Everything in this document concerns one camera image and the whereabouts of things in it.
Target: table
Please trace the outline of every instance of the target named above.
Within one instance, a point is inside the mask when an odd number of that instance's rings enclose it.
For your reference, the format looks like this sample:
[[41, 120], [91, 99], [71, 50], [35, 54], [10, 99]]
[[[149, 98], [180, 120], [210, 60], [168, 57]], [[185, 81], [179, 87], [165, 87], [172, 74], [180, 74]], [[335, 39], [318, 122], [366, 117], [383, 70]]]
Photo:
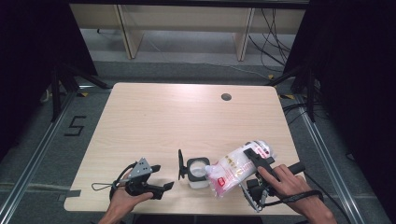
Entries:
[[[224, 93], [231, 100], [223, 100]], [[71, 187], [81, 190], [80, 196], [67, 198], [64, 208], [106, 211], [109, 190], [94, 191], [91, 184], [111, 183], [127, 165], [144, 157], [150, 165], [161, 165], [149, 184], [175, 185], [161, 200], [139, 204], [134, 209], [138, 214], [296, 215], [285, 204], [256, 213], [240, 188], [218, 199], [210, 188], [191, 189], [187, 177], [177, 180], [179, 149], [184, 162], [208, 157], [214, 163], [251, 140], [264, 140], [273, 148], [273, 165], [299, 160], [273, 87], [118, 83]]]

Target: person's right hand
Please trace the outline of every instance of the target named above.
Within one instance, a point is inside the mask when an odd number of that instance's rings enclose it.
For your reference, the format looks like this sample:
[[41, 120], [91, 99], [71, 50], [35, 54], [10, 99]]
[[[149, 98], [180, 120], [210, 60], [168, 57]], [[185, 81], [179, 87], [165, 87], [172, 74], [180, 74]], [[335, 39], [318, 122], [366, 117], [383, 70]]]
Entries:
[[[302, 176], [294, 175], [284, 164], [274, 168], [279, 180], [262, 167], [259, 167], [258, 171], [262, 178], [276, 190], [276, 196], [279, 199], [311, 190]], [[332, 211], [318, 196], [302, 198], [295, 203], [287, 203], [287, 205], [296, 213], [305, 216], [310, 223], [336, 223]]]

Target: floor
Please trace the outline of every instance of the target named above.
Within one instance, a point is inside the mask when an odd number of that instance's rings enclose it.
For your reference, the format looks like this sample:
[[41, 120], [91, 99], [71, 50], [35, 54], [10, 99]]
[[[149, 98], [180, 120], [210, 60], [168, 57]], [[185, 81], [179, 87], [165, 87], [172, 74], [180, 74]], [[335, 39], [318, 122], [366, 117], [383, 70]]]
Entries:
[[[281, 63], [284, 62], [284, 60], [286, 60], [281, 56], [279, 48], [271, 47], [268, 43], [266, 44], [266, 48], [265, 48], [265, 51], [269, 55], [273, 56], [278, 60], [277, 62], [273, 60], [270, 56], [262, 55], [257, 50], [253, 42], [249, 41], [247, 45], [247, 53], [245, 60], [242, 62], [238, 62], [236, 60], [232, 34], [205, 33], [205, 32], [168, 32], [168, 31], [146, 32], [142, 40], [142, 43], [140, 45], [139, 51], [136, 55], [136, 58], [129, 60], [127, 59], [125, 48], [122, 44], [119, 31], [100, 30], [99, 33], [97, 33], [96, 30], [86, 29], [86, 30], [81, 30], [81, 32], [86, 40], [92, 59], [95, 62], [99, 62], [99, 63], [106, 63], [106, 62], [203, 63], [217, 67], [232, 67], [235, 69], [240, 69], [240, 65], [246, 65], [247, 67], [252, 65], [252, 66], [268, 67], [268, 69], [281, 70], [282, 69]], [[263, 45], [263, 43], [265, 42], [265, 37], [266, 35], [262, 35], [262, 34], [251, 35], [252, 40], [258, 46]], [[272, 43], [275, 43], [274, 38], [272, 36], [270, 37], [270, 39], [272, 40]], [[282, 44], [284, 44], [286, 47], [291, 48], [294, 40], [294, 35], [279, 35], [278, 40], [280, 40]], [[257, 74], [255, 71], [249, 71], [249, 70], [244, 70], [243, 72]], [[42, 116], [48, 115], [50, 113], [51, 113], [50, 108], [48, 109], [47, 107], [45, 108], [43, 107], [41, 111], [37, 111], [37, 120], [39, 120]], [[303, 114], [302, 117], [305, 117], [304, 120], [306, 123], [308, 118], [304, 115], [304, 113], [302, 112], [300, 113]], [[333, 144], [335, 145], [334, 147], [338, 147], [342, 149], [340, 141], [337, 139], [337, 136], [333, 134], [332, 129], [328, 128], [330, 126], [328, 126], [326, 122], [327, 121], [323, 119], [317, 122], [317, 124], [314, 126], [310, 126], [309, 124], [306, 124], [306, 127], [308, 127], [308, 129], [309, 127], [311, 128], [313, 127], [313, 131], [310, 133], [309, 131], [305, 130], [304, 132], [307, 132], [307, 135], [316, 134], [318, 136], [326, 136], [325, 142], [327, 142], [328, 145]], [[32, 126], [34, 126], [32, 127], [32, 129], [42, 130], [40, 131], [42, 133], [35, 133], [35, 134], [44, 135], [46, 130], [44, 127], [46, 125], [48, 125], [48, 123], [32, 122]], [[300, 126], [298, 126], [297, 124], [295, 124], [294, 126], [293, 125], [290, 125], [290, 131], [292, 133], [302, 132], [301, 127], [305, 127], [303, 121], [301, 121]], [[299, 141], [299, 137], [298, 136], [295, 137], [296, 138], [294, 140], [296, 142], [296, 147], [304, 147], [304, 139], [302, 141]], [[88, 143], [89, 143], [89, 139], [86, 139], [81, 144], [84, 145]], [[1, 165], [0, 166], [1, 167], [1, 172], [0, 172], [1, 202], [6, 201], [7, 195], [12, 190], [13, 184], [19, 181], [19, 176], [26, 172], [25, 169], [26, 164], [28, 164], [31, 155], [33, 155], [33, 152], [35, 151], [35, 147], [33, 146], [36, 146], [38, 144], [40, 144], [40, 139], [37, 139], [36, 137], [27, 136], [25, 140], [22, 142], [21, 147], [28, 148], [29, 150], [26, 150], [25, 152], [19, 152], [18, 150], [11, 150], [10, 153], [11, 155], [9, 156], [9, 160], [3, 161], [2, 164], [0, 164]], [[309, 148], [307, 148], [305, 153], [308, 156], [310, 154], [315, 154], [315, 159], [311, 160], [312, 163], [320, 163], [320, 166], [323, 166], [323, 163], [325, 163], [326, 161], [327, 163], [330, 164], [330, 168], [332, 168], [331, 167], [332, 163], [334, 163], [332, 160], [336, 160], [335, 163], [337, 164], [337, 166], [339, 168], [341, 167], [341, 170], [347, 171], [346, 172], [347, 174], [345, 174], [347, 176], [346, 179], [341, 179], [341, 180], [337, 179], [337, 177], [332, 176], [332, 174], [329, 174], [329, 176], [333, 183], [335, 181], [335, 183], [341, 183], [341, 185], [345, 184], [346, 189], [349, 188], [352, 189], [353, 195], [340, 195], [339, 190], [344, 189], [343, 186], [335, 187], [335, 191], [332, 192], [332, 196], [338, 202], [343, 200], [348, 200], [349, 197], [351, 197], [353, 200], [356, 200], [356, 202], [358, 202], [359, 208], [357, 211], [354, 210], [354, 208], [347, 208], [348, 206], [354, 206], [355, 204], [353, 202], [344, 203], [344, 206], [346, 206], [346, 212], [349, 214], [349, 216], [352, 219], [351, 223], [390, 223], [386, 215], [382, 211], [380, 204], [375, 200], [375, 196], [370, 193], [369, 187], [367, 186], [367, 183], [364, 182], [364, 177], [362, 177], [361, 173], [359, 172], [359, 169], [353, 166], [353, 164], [351, 165], [351, 164], [339, 163], [341, 160], [344, 159], [344, 157], [341, 159], [341, 156], [335, 155], [329, 161], [328, 159], [329, 155], [327, 155], [328, 151], [326, 146], [327, 145], [323, 145], [320, 141], [318, 141], [316, 142], [315, 145], [312, 146], [312, 148], [314, 150], [317, 150], [319, 147], [321, 147], [321, 149], [318, 149], [319, 152], [315, 151], [311, 153], [308, 151]], [[55, 165], [55, 163], [57, 163], [56, 155], [52, 155], [51, 153], [52, 152], [49, 152], [49, 155], [46, 155], [46, 157], [53, 159], [51, 160], [46, 159], [42, 162], [42, 164], [38, 164], [38, 166], [41, 169], [43, 168], [47, 168], [47, 170], [55, 169], [50, 173], [50, 179], [53, 179], [53, 181], [52, 182], [48, 181], [46, 185], [43, 186], [38, 186], [38, 185], [29, 186], [29, 189], [27, 189], [26, 191], [27, 193], [23, 196], [24, 198], [21, 200], [19, 208], [17, 209], [17, 211], [15, 211], [15, 217], [12, 217], [9, 220], [9, 223], [25, 222], [26, 221], [26, 217], [24, 217], [25, 215], [34, 222], [40, 221], [47, 223], [47, 220], [44, 218], [44, 215], [39, 214], [40, 211], [42, 211], [38, 208], [40, 206], [36, 206], [35, 203], [37, 204], [43, 203], [43, 204], [62, 207], [62, 203], [63, 203], [62, 197], [64, 197], [64, 195], [62, 196], [62, 192], [65, 192], [67, 190], [68, 188], [67, 183], [72, 180], [65, 180], [63, 182], [62, 181], [63, 176], [59, 176], [59, 174], [62, 173], [62, 170], [57, 170], [58, 168], [51, 168], [51, 167], [58, 167], [59, 165], [59, 164]], [[81, 151], [75, 157], [82, 157], [83, 153], [84, 151]], [[40, 175], [42, 175], [40, 174], [41, 169], [38, 169], [38, 174], [33, 177], [33, 180], [40, 178]], [[324, 165], [323, 169], [326, 170], [328, 169], [328, 167]], [[33, 193], [38, 193], [38, 192], [43, 193], [43, 190], [44, 191], [51, 190], [49, 192], [49, 197], [46, 198], [39, 196], [37, 197], [36, 194], [35, 196], [33, 196]], [[99, 218], [101, 215], [102, 214], [85, 214], [79, 216], [84, 216], [85, 218], [84, 220], [88, 220], [88, 219], [97, 220], [97, 218]], [[57, 217], [57, 214], [56, 213], [46, 214], [46, 216]], [[67, 222], [74, 223], [73, 220], [76, 220], [76, 215], [64, 214], [61, 212], [58, 215], [58, 218], [59, 217], [62, 217], [63, 223], [67, 223]], [[340, 221], [340, 223], [346, 223], [343, 218], [341, 218], [341, 220], [342, 221]], [[272, 223], [271, 219], [263, 218], [262, 221], [263, 223]]]

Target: gray carpet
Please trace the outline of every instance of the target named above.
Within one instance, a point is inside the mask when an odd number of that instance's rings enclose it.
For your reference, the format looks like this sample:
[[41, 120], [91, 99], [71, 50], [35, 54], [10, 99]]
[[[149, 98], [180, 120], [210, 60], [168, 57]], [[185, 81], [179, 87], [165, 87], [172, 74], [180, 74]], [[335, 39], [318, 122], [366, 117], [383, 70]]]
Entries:
[[[268, 75], [280, 76], [279, 72], [268, 71], [262, 66], [236, 66], [235, 68], [211, 64], [190, 63], [105, 63], [95, 62], [99, 79], [109, 85], [117, 82], [199, 83], [227, 85], [263, 85]], [[77, 77], [80, 85], [92, 85]], [[279, 94], [290, 94], [292, 78], [276, 86]], [[76, 97], [67, 109], [61, 127], [56, 133], [44, 160], [41, 162], [32, 182], [24, 194], [10, 223], [90, 223], [97, 222], [102, 213], [70, 213], [64, 210], [66, 189], [71, 186], [82, 161], [93, 131], [106, 104], [109, 90], [88, 88], [86, 97]], [[296, 104], [292, 99], [281, 99], [283, 106]], [[4, 200], [12, 183], [18, 180], [25, 165], [35, 151], [46, 129], [50, 125], [51, 101], [43, 103], [20, 142], [12, 148], [0, 164], [0, 200]], [[321, 106], [315, 106], [316, 124], [337, 167], [342, 172], [367, 223], [390, 223], [359, 167], [346, 157], [347, 149], [330, 118]], [[80, 136], [65, 136], [75, 133], [69, 124], [74, 116], [85, 116], [76, 120], [84, 126]], [[310, 174], [340, 204], [332, 182], [321, 161], [316, 146], [306, 129], [299, 109], [291, 110], [287, 116], [290, 132], [301, 161]], [[317, 186], [308, 179], [310, 185]], [[340, 210], [325, 197], [326, 204], [333, 210], [338, 223], [347, 223]], [[264, 223], [296, 223], [303, 217], [263, 217]]]

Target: black stand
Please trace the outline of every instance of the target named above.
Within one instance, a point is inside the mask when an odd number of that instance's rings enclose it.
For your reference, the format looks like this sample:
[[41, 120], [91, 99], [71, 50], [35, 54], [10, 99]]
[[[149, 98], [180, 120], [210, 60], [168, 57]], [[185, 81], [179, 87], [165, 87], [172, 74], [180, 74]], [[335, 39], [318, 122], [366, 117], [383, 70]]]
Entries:
[[266, 84], [266, 86], [275, 86], [290, 77], [295, 77], [291, 85], [291, 91], [301, 93], [304, 88], [307, 88], [306, 112], [312, 122], [315, 122], [316, 72], [326, 61], [327, 54], [331, 52], [332, 36], [336, 30], [335, 24], [337, 24], [335, 20], [340, 11], [340, 6], [335, 3], [333, 7], [323, 8], [317, 6], [315, 0], [311, 0], [292, 46], [283, 75]]
[[73, 94], [79, 90], [79, 85], [74, 79], [74, 76], [82, 77], [102, 89], [112, 89], [112, 87], [108, 86], [106, 83], [82, 72], [81, 70], [71, 65], [65, 63], [59, 63], [54, 67], [51, 73], [52, 102], [53, 102], [53, 114], [51, 121], [55, 121], [62, 111], [59, 82], [60, 81], [62, 82], [67, 93]]

